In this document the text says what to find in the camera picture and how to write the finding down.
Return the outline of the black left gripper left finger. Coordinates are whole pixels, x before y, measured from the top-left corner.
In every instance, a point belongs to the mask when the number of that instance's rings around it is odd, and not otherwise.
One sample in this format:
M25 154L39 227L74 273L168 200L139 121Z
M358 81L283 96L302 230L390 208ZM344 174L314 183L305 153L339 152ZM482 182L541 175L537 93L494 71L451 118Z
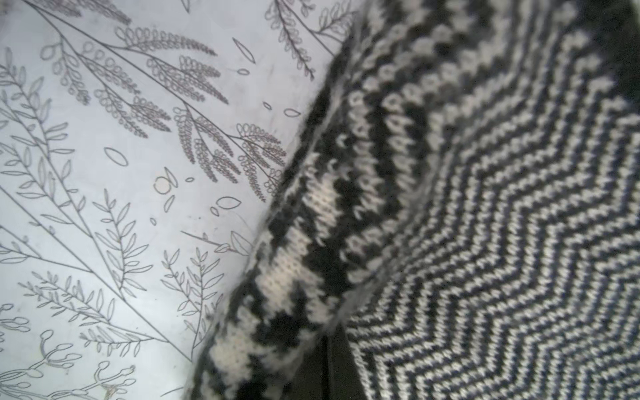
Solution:
M285 397L291 400L322 400L328 398L328 338L303 360Z

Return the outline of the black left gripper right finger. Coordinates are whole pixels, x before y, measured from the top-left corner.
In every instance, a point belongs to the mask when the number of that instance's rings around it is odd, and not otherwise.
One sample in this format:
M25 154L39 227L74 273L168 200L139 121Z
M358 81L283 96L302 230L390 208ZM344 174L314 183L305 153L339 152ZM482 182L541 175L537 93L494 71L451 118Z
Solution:
M327 399L366 398L345 328L337 327L327 337Z

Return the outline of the black white patterned knit scarf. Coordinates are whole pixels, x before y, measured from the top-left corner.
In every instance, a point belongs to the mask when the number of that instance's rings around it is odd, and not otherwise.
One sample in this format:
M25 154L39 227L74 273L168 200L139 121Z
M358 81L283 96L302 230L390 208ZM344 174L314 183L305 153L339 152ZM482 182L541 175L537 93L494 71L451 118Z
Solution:
M639 396L639 8L366 1L187 399Z

